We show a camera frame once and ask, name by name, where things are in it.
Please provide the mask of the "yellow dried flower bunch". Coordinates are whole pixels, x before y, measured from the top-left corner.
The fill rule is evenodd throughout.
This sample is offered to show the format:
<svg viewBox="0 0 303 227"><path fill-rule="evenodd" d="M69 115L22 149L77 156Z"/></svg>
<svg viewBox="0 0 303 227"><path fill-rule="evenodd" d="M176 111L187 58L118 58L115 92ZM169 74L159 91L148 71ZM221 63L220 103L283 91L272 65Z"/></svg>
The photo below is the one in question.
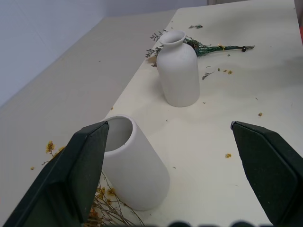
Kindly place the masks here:
<svg viewBox="0 0 303 227"><path fill-rule="evenodd" d="M26 227L146 227L139 215L116 195L104 173L101 178L107 185L101 186L99 182L94 195L88 218L80 223L67 210L48 207L42 210L43 205L48 205L50 199L42 197L42 202L35 209L37 214L30 217Z"/></svg>

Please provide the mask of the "white bottle-neck ceramic vase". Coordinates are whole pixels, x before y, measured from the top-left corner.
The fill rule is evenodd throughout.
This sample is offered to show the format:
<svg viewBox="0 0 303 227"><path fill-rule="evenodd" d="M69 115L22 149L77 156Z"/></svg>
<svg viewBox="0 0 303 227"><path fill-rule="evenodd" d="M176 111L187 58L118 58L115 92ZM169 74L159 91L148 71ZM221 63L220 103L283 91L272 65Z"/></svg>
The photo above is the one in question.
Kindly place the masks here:
<svg viewBox="0 0 303 227"><path fill-rule="evenodd" d="M157 70L165 99L174 107L190 106L200 96L197 56L185 38L183 31L169 31L159 39Z"/></svg>

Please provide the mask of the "green-stemmed dried flower bunch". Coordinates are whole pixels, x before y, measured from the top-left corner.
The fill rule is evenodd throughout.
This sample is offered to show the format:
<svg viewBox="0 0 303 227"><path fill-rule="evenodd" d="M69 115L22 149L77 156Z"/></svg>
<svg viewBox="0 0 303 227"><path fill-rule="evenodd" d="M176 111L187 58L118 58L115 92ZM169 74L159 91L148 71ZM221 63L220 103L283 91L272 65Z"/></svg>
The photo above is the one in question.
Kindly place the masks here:
<svg viewBox="0 0 303 227"><path fill-rule="evenodd" d="M254 45L250 45L250 46L204 45L201 42L199 42L187 35L185 36L185 40L183 41L183 43L191 46L194 49L197 57L201 57L201 56L205 56L207 54L213 53L213 52L221 52L221 51L241 50L242 52L246 52L247 50L252 50L255 48ZM151 62L152 67L157 67L156 59L157 59L157 56L158 56L160 50L162 50L163 47L164 47L164 45L161 44L160 46L157 46L154 49L146 50L147 53L145 54L145 58Z"/></svg>

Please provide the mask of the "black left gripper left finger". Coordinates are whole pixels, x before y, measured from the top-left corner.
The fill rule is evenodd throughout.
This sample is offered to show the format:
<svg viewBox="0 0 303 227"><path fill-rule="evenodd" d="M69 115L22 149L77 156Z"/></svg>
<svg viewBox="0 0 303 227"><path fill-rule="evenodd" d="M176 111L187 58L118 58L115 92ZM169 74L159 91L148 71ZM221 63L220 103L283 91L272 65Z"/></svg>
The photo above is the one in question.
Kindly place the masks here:
<svg viewBox="0 0 303 227"><path fill-rule="evenodd" d="M108 122L98 122L74 133L3 227L84 227L100 180L108 131Z"/></svg>

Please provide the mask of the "white wide-mouth ceramic vase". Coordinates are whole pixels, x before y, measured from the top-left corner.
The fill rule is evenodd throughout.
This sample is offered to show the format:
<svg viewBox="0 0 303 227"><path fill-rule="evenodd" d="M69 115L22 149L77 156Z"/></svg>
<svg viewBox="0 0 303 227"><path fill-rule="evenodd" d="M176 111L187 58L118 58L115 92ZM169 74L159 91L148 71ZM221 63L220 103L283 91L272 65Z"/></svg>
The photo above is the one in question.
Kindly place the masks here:
<svg viewBox="0 0 303 227"><path fill-rule="evenodd" d="M134 210L159 206L169 191L169 172L134 119L116 115L109 125L102 171L120 200Z"/></svg>

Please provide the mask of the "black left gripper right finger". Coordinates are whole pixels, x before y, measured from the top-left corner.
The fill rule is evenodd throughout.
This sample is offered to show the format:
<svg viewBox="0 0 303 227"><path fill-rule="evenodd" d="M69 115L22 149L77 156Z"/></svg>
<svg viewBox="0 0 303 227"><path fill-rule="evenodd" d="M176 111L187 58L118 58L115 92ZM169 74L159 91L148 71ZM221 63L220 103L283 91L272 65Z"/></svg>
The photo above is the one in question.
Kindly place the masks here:
<svg viewBox="0 0 303 227"><path fill-rule="evenodd" d="M276 132L231 123L246 178L269 221L303 227L303 158Z"/></svg>

